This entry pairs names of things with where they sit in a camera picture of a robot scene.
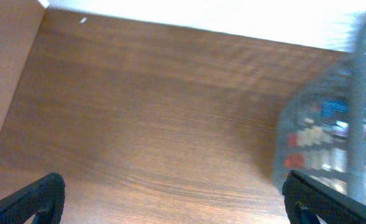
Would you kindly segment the grey plastic basket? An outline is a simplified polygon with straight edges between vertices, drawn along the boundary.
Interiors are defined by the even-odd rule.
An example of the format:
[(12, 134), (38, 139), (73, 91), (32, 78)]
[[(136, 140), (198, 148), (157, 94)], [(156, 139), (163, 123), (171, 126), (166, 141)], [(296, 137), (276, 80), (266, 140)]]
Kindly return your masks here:
[[(311, 80), (281, 110), (276, 132), (273, 184), (281, 189), (289, 171), (298, 170), (328, 187), (366, 205), (366, 11), (356, 15), (348, 53)], [(346, 100), (349, 131), (344, 143), (347, 172), (287, 169), (288, 135), (312, 126), (323, 126), (325, 101)]]

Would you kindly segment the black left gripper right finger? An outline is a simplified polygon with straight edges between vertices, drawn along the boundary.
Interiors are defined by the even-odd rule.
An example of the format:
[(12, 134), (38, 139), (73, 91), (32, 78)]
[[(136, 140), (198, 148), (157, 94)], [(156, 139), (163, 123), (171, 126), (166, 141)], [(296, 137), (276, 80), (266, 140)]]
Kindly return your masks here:
[(282, 194), (290, 223), (366, 224), (366, 205), (298, 170), (289, 172)]

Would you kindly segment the blue food box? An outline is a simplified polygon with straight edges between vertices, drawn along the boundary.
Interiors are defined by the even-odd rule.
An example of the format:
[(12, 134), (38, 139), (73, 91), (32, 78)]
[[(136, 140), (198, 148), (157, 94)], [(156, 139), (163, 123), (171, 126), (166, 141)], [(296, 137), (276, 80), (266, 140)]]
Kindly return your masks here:
[[(338, 139), (348, 137), (349, 120), (346, 100), (325, 101), (322, 105), (321, 114), (323, 129), (326, 132)], [(364, 130), (366, 133), (366, 118), (364, 119)]]

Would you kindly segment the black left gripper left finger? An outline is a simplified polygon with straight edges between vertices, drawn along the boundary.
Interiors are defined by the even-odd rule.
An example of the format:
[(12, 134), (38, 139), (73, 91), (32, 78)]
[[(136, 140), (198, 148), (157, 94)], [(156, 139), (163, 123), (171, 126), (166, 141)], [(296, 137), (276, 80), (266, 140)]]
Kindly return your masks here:
[(59, 224), (65, 204), (63, 177), (52, 172), (0, 200), (0, 223)]

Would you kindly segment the orange pasta packet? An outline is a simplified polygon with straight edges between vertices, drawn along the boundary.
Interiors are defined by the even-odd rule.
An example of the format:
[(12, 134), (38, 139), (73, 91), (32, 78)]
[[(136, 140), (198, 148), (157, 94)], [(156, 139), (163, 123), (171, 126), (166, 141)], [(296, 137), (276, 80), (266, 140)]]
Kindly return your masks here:
[(288, 135), (287, 169), (334, 170), (347, 172), (346, 123), (333, 126), (312, 126)]

